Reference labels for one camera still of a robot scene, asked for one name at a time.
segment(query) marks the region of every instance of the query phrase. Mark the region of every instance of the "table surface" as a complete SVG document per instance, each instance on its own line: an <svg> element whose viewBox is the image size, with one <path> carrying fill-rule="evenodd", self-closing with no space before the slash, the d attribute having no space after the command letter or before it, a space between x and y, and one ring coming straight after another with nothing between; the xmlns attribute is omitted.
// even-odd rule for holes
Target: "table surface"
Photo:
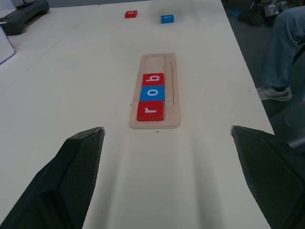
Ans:
<svg viewBox="0 0 305 229"><path fill-rule="evenodd" d="M68 137L106 136L84 229L269 229L232 125L272 133L221 1L160 24L154 2L52 9L0 66L0 221ZM125 19L127 10L138 10ZM140 57L176 53L182 122L128 125Z"/></svg>

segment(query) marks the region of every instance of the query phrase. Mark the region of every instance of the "person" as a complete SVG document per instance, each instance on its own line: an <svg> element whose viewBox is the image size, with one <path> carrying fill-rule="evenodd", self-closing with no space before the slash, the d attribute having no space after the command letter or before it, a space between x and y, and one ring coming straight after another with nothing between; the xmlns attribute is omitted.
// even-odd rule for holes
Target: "person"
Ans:
<svg viewBox="0 0 305 229"><path fill-rule="evenodd" d="M274 22L257 92L261 100L292 98L289 73L299 43L305 41L305 6L285 10Z"/></svg>

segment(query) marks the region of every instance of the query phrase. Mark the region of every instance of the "black device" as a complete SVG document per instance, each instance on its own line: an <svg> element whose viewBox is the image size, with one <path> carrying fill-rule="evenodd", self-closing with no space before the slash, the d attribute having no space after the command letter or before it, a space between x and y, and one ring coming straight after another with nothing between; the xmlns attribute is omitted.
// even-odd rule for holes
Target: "black device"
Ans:
<svg viewBox="0 0 305 229"><path fill-rule="evenodd" d="M46 0L26 2L18 6L14 12L0 18L0 26L6 35L20 34L25 30L27 22L37 15L46 14L49 9L50 6Z"/></svg>
<svg viewBox="0 0 305 229"><path fill-rule="evenodd" d="M274 135L233 126L247 185L272 229L305 228L305 155Z"/></svg>
<svg viewBox="0 0 305 229"><path fill-rule="evenodd" d="M25 189L0 229L81 229L99 169L104 128L80 132Z"/></svg>

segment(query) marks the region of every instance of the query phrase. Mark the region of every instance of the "floor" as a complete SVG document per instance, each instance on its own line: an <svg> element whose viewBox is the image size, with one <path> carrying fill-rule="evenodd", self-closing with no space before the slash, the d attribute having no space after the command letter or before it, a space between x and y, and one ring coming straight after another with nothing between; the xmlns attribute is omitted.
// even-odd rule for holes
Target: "floor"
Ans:
<svg viewBox="0 0 305 229"><path fill-rule="evenodd" d="M81 5L100 5L107 3L128 2L138 0L48 0L51 7L68 7ZM22 0L12 0L18 4ZM224 5L227 12L229 22L235 33L240 49L244 55L244 59L248 65L254 83L260 74L264 53L268 46L272 29L265 26L252 27L242 22L238 22L235 16L230 15L230 9L246 9L250 6L249 0L229 0L229 4ZM291 86L293 94L301 88L304 88L304 72L305 72L305 54L293 65L291 72ZM265 110L269 117L280 112L284 107L284 103L267 101L264 102Z"/></svg>

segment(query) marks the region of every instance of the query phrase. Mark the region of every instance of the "white letter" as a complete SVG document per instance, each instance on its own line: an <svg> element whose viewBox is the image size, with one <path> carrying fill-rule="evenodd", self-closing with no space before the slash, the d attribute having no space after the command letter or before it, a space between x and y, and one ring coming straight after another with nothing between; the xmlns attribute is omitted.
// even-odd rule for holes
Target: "white letter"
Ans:
<svg viewBox="0 0 305 229"><path fill-rule="evenodd" d="M160 76L152 75L149 77L149 80L146 80L146 81L159 81L159 80L160 80Z"/></svg>
<svg viewBox="0 0 305 229"><path fill-rule="evenodd" d="M156 110L148 110L148 108L145 108L145 113L156 113Z"/></svg>
<svg viewBox="0 0 305 229"><path fill-rule="evenodd" d="M150 89L148 92L147 92L147 94L149 95L149 96L155 96L155 95L157 95L159 92L158 92L158 90L156 90L156 89Z"/></svg>

